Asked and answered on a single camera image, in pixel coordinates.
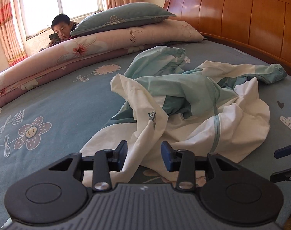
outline ribbed plastic surface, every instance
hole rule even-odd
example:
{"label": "ribbed plastic surface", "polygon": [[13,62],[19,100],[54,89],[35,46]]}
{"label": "ribbed plastic surface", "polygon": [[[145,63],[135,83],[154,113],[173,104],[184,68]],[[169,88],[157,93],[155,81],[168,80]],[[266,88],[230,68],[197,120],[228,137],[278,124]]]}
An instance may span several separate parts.
{"label": "ribbed plastic surface", "polygon": [[54,226],[13,223],[7,230],[278,230],[274,223],[244,228],[217,221],[193,194],[176,192],[170,184],[118,184],[96,194],[78,216]]}

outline wooden headboard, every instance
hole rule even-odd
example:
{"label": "wooden headboard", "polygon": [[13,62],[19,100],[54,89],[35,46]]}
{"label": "wooden headboard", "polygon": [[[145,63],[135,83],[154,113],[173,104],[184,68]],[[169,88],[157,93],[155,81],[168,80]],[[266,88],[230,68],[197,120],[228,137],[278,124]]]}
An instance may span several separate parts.
{"label": "wooden headboard", "polygon": [[164,8],[210,40],[282,64],[291,75],[291,0],[166,0]]}

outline pillow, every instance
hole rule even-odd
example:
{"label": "pillow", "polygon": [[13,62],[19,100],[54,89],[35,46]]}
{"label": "pillow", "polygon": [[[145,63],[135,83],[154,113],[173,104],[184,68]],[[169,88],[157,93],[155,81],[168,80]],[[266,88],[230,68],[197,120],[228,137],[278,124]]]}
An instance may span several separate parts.
{"label": "pillow", "polygon": [[139,27],[161,22],[169,16],[176,15],[153,3],[129,3],[88,16],[71,32],[71,36],[85,36],[114,29]]}

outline window frame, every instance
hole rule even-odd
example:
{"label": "window frame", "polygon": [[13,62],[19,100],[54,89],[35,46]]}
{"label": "window frame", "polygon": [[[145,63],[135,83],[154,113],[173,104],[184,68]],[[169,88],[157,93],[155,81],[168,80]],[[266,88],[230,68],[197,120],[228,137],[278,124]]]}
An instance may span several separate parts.
{"label": "window frame", "polygon": [[[97,11],[90,11],[87,14],[79,15],[77,17],[70,18],[70,19],[73,20],[73,19],[85,16],[85,15],[91,15],[91,14],[103,11],[103,0],[96,0],[96,1],[97,1],[97,6],[98,6],[98,10]],[[58,3],[59,14],[62,14],[63,13],[63,8],[62,8],[61,0],[57,0],[57,3]],[[40,33],[43,33],[45,31],[51,29],[51,27],[49,26],[47,28],[43,28],[43,29],[39,30],[36,34],[29,34],[28,33],[29,31],[28,31],[28,28],[27,28],[26,19],[25,19],[25,11],[24,11],[24,2],[23,2],[23,0],[19,0],[19,4],[20,4],[21,17],[22,17],[22,21],[23,21],[23,27],[24,27],[24,32],[25,32],[25,35],[26,35],[26,40],[28,40],[30,38],[33,38],[34,36],[37,36]]]}

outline smartphone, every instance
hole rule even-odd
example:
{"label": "smartphone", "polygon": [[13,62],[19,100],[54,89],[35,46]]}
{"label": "smartphone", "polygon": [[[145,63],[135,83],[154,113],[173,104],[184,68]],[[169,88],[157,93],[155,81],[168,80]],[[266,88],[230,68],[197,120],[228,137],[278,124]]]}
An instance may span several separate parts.
{"label": "smartphone", "polygon": [[56,39],[56,41],[60,41],[60,38],[57,33],[50,34],[48,37],[50,38],[50,40]]}

